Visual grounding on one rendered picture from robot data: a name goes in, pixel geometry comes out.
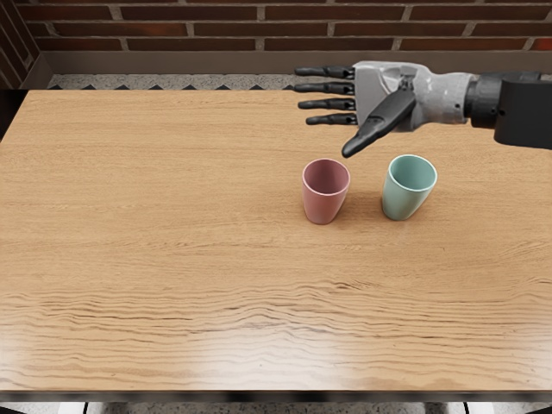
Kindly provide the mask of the pink cup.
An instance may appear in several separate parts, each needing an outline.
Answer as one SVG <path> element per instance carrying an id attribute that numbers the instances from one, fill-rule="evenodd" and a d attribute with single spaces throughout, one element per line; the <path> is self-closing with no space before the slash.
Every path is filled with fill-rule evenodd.
<path id="1" fill-rule="evenodd" d="M 304 212 L 315 224 L 331 223 L 342 207 L 350 185 L 348 169 L 337 160 L 313 160 L 302 172 Z"/>

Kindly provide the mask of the mint green cup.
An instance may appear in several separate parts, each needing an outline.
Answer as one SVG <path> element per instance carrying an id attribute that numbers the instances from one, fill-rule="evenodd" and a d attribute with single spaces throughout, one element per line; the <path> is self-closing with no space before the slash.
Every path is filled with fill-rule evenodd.
<path id="1" fill-rule="evenodd" d="M 434 189 L 438 179 L 436 168 L 425 158 L 402 154 L 389 164 L 382 191 L 382 210 L 394 220 L 411 217 Z"/>

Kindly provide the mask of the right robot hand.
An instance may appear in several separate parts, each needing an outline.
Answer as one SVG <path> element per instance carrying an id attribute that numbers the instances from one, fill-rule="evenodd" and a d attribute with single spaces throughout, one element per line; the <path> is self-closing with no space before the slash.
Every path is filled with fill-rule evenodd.
<path id="1" fill-rule="evenodd" d="M 365 60 L 351 66 L 307 66 L 298 76 L 328 82 L 294 85 L 299 93 L 336 94 L 337 98 L 303 101 L 302 110 L 326 109 L 333 114 L 310 116 L 309 125 L 354 125 L 357 132 L 342 147 L 350 158 L 391 132 L 412 132 L 426 123 L 463 124 L 464 103 L 474 75 L 435 74 L 408 62 Z"/>

